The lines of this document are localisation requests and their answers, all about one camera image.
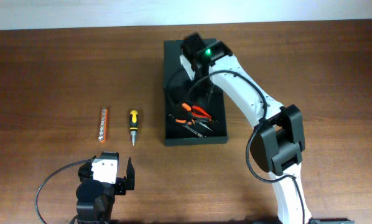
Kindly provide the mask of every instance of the black stand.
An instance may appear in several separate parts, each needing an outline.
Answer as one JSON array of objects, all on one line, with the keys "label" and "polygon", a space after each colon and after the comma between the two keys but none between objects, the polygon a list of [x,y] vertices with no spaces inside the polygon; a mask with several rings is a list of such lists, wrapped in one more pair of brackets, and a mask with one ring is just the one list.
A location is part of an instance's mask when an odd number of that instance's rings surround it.
[{"label": "black stand", "polygon": [[[282,224],[279,220],[269,222],[253,222],[252,224]],[[350,221],[347,218],[334,219],[334,220],[316,220],[311,219],[307,224],[355,224],[355,221]]]},{"label": "black stand", "polygon": [[[205,42],[214,42],[215,39],[208,39]],[[182,40],[166,40],[164,42],[164,94],[165,97],[165,145],[166,146],[188,146],[196,144],[224,144],[227,143],[228,133],[226,128],[225,104],[223,102],[223,92],[219,88],[215,88],[215,93],[212,94],[209,107],[207,101],[209,88],[201,88],[196,90],[196,95],[202,96],[195,98],[194,103],[201,106],[210,113],[219,123],[212,126],[213,131],[205,129],[201,125],[192,126],[205,138],[200,138],[193,132],[189,131],[180,124],[170,122],[169,115],[172,114],[176,118],[187,116],[178,103],[184,102],[187,90],[192,82],[190,81],[187,72],[180,64],[180,45]]]}]

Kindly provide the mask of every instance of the pliers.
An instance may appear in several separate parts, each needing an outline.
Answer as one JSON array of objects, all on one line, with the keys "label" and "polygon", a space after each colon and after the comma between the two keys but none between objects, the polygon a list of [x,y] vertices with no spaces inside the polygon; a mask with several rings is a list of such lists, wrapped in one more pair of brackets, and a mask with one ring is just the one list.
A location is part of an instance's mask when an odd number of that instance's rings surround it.
[{"label": "pliers", "polygon": [[212,131],[211,128],[209,128],[206,124],[203,124],[204,122],[217,122],[212,120],[212,116],[209,115],[203,108],[199,106],[192,106],[190,107],[186,103],[182,103],[182,108],[187,110],[188,113],[193,117],[191,120],[186,119],[176,119],[175,122],[179,124],[186,124],[187,126],[193,126],[195,124],[200,124],[204,128],[207,128],[208,130]]},{"label": "pliers", "polygon": [[207,122],[218,122],[212,120],[212,116],[208,114],[203,108],[199,106],[189,106],[186,103],[182,103],[182,107],[187,110],[187,112],[193,116],[193,118],[196,118],[196,120],[201,120],[201,121],[207,121]]}]

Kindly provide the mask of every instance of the black tool tray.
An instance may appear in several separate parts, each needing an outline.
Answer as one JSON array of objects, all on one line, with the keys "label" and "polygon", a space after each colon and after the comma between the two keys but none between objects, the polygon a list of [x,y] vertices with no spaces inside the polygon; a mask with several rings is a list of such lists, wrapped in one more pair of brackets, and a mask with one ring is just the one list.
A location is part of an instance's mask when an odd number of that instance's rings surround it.
[{"label": "black tool tray", "polygon": [[[216,41],[215,39],[206,39],[206,44]],[[196,144],[224,144],[228,142],[228,133],[226,129],[225,104],[223,102],[223,92],[216,90],[212,95],[209,107],[205,102],[196,102],[198,106],[204,108],[213,116],[218,123],[204,123],[213,131],[210,131],[203,126],[196,124],[191,126],[192,129],[205,136],[198,137],[181,124],[173,123],[168,118],[170,114],[176,118],[186,118],[187,112],[179,105],[173,107],[170,101],[165,97],[165,88],[168,88],[170,97],[173,102],[181,102],[184,100],[186,92],[192,82],[190,81],[187,72],[180,64],[180,45],[182,40],[166,40],[164,41],[164,94],[165,98],[165,145],[166,146],[188,146]]]}]

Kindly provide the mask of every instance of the screwdriver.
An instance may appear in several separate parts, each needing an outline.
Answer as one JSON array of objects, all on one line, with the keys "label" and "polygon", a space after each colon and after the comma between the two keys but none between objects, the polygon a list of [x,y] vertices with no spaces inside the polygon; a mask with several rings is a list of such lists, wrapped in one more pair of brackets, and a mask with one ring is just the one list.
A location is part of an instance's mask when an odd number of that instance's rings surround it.
[{"label": "screwdriver", "polygon": [[132,110],[129,115],[129,131],[131,132],[132,146],[135,146],[137,135],[137,111]]}]

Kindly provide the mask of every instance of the white wall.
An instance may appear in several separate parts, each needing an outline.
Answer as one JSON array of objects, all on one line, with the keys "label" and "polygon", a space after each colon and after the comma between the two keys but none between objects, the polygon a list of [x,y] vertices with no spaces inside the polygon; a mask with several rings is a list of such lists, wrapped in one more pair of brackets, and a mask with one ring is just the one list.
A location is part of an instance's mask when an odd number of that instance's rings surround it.
[{"label": "white wall", "polygon": [[372,0],[0,0],[0,30],[371,18]]}]

